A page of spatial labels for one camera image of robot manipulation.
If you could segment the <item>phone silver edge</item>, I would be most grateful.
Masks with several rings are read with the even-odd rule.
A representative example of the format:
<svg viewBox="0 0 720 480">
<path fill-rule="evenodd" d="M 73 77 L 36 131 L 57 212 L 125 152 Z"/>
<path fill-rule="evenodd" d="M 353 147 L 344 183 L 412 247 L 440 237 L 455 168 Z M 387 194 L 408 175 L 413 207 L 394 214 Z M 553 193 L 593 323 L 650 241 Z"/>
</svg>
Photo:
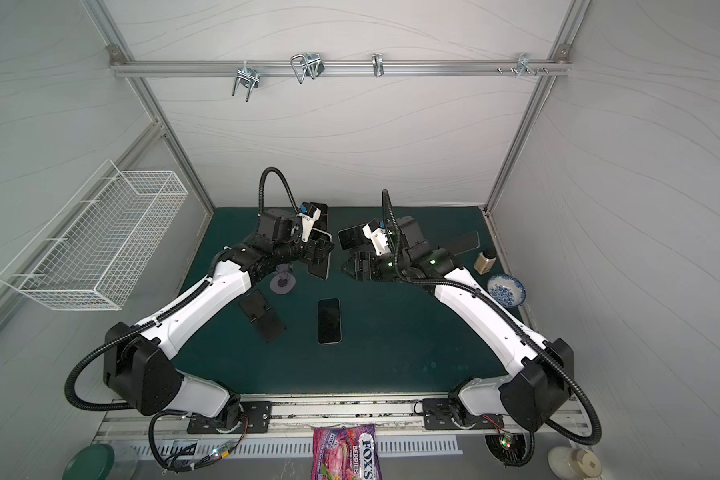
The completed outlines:
<svg viewBox="0 0 720 480">
<path fill-rule="evenodd" d="M 310 275 L 327 280 L 330 270 L 331 254 L 334 249 L 332 236 L 320 229 L 313 229 L 307 241 L 306 265 Z"/>
</svg>

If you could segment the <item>black folding phone stand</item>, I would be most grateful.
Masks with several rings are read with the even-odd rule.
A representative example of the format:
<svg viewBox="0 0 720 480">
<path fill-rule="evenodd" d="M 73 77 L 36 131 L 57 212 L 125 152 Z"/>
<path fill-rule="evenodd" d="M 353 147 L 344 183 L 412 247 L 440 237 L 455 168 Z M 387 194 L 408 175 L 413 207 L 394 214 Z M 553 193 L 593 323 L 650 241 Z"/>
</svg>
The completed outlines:
<svg viewBox="0 0 720 480">
<path fill-rule="evenodd" d="M 285 322 L 260 290 L 253 290 L 243 297 L 240 308 L 266 343 L 274 342 L 285 332 Z"/>
</svg>

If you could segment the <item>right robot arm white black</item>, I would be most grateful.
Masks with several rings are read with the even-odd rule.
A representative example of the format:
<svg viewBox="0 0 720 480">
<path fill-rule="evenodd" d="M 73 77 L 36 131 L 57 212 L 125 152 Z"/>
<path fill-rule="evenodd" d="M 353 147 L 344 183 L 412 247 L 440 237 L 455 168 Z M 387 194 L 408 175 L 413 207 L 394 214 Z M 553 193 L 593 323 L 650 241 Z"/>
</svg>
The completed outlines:
<svg viewBox="0 0 720 480">
<path fill-rule="evenodd" d="M 340 231 L 339 242 L 351 255 L 351 276 L 400 281 L 429 291 L 502 363 L 503 376 L 473 378 L 456 388 L 452 404 L 458 415 L 507 415 L 528 432 L 547 425 L 582 445 L 600 442 L 602 424 L 574 378 L 572 348 L 562 339 L 547 340 L 517 320 L 447 247 L 432 247 L 413 218 L 373 219 Z"/>
</svg>

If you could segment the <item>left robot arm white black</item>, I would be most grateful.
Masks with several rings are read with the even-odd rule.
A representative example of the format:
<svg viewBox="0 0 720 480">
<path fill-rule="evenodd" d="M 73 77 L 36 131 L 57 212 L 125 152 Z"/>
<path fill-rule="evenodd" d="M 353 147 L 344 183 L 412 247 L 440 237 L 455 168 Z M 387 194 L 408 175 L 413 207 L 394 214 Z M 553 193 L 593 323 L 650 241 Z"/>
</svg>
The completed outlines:
<svg viewBox="0 0 720 480">
<path fill-rule="evenodd" d="M 327 207 L 305 202 L 294 212 L 265 210 L 254 232 L 226 246 L 208 273 L 164 308 L 132 326 L 119 322 L 102 346 L 75 365 L 64 395 L 84 411 L 135 409 L 144 416 L 161 412 L 194 414 L 220 431 L 235 429 L 242 417 L 239 396 L 231 388 L 178 370 L 180 349 L 219 311 L 249 292 L 278 266 L 301 262 L 311 275 L 326 279 L 334 248 L 324 219 Z M 103 360 L 103 381 L 119 403 L 93 403 L 76 392 L 76 382 L 95 359 Z"/>
</svg>

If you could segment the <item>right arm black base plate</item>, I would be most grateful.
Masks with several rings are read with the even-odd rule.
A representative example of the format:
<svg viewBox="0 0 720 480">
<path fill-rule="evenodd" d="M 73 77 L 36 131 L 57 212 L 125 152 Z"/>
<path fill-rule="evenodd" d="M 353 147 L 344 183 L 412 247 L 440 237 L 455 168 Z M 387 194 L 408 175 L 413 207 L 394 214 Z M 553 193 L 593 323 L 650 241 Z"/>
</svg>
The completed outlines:
<svg viewBox="0 0 720 480">
<path fill-rule="evenodd" d="M 504 421 L 501 415 L 473 415 L 457 400 L 449 398 L 425 398 L 413 407 L 413 413 L 421 416 L 428 431 L 489 430 L 501 432 Z"/>
</svg>

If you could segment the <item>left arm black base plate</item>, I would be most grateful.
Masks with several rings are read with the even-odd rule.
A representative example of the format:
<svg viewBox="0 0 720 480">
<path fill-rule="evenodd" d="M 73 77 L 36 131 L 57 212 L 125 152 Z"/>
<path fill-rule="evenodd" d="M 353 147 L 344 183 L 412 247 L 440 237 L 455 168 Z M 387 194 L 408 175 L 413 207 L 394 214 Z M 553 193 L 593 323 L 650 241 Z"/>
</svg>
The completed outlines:
<svg viewBox="0 0 720 480">
<path fill-rule="evenodd" d="M 216 417 L 192 414 L 187 426 L 188 434 L 240 434 L 266 433 L 271 419 L 269 401 L 233 401 Z"/>
</svg>

